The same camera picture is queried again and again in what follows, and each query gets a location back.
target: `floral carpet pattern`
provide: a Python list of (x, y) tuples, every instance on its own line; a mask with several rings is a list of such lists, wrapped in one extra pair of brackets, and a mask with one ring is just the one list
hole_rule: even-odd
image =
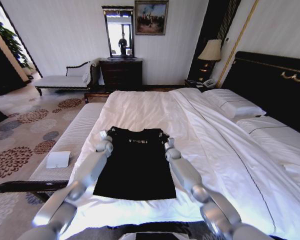
[[(27, 85), (0, 96), (0, 184), (26, 181), (85, 105), (84, 91)], [(31, 228), (42, 201), (31, 193), (0, 193), (0, 240), (17, 239)]]

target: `black headboard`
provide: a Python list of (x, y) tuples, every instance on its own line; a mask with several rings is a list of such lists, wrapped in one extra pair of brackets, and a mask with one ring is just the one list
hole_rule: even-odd
[(300, 59), (238, 51), (222, 85), (300, 132)]

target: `white upholstered bench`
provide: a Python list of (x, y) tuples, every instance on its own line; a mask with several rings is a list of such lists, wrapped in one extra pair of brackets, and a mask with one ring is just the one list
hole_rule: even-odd
[(81, 148), (99, 118), (104, 104), (104, 102), (86, 104), (50, 150), (50, 152), (71, 151), (68, 167), (46, 168), (49, 155), (47, 154), (28, 181), (4, 182), (0, 184), (0, 193), (31, 192), (45, 202), (49, 198), (46, 192), (64, 188), (68, 184)]
[(99, 59), (79, 66), (67, 66), (65, 76), (51, 75), (36, 80), (32, 85), (42, 96), (41, 89), (91, 90), (98, 86), (100, 78)]

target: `mirror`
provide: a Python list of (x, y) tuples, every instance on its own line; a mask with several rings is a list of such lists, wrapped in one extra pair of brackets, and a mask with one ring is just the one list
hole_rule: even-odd
[(133, 58), (133, 6), (102, 6), (111, 58)]

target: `wooden dresser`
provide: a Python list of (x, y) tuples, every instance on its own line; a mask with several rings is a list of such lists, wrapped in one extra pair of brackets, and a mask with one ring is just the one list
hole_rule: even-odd
[(102, 58), (99, 62), (107, 91), (131, 91), (142, 87), (141, 58)]

